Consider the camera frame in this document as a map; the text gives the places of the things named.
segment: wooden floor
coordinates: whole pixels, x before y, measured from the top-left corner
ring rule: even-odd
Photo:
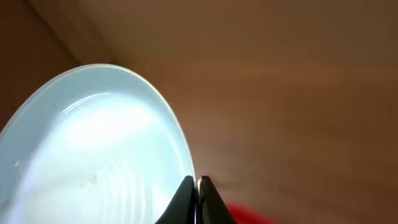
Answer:
[[[137,61],[198,175],[280,223],[398,222],[398,69]]]

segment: red object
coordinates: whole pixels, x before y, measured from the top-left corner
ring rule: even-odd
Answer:
[[[226,205],[229,214],[234,218],[238,224],[276,224],[240,205]]]

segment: brown wall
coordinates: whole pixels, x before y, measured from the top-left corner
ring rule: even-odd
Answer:
[[[30,94],[76,63],[26,3],[0,2],[0,128]]]
[[[79,13],[93,58],[160,90],[225,200],[281,223],[398,221],[396,1],[30,1]]]

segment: brown background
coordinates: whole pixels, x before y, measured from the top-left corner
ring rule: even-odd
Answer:
[[[80,63],[124,65],[160,90],[226,201],[281,223],[398,222],[395,1],[29,2]],[[75,64],[10,6],[24,9],[1,9],[19,21],[6,66],[30,79],[6,78],[12,111]]]

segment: plate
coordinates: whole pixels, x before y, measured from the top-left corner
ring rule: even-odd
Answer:
[[[115,65],[67,71],[0,135],[0,221],[155,223],[186,175],[181,127],[160,93]]]

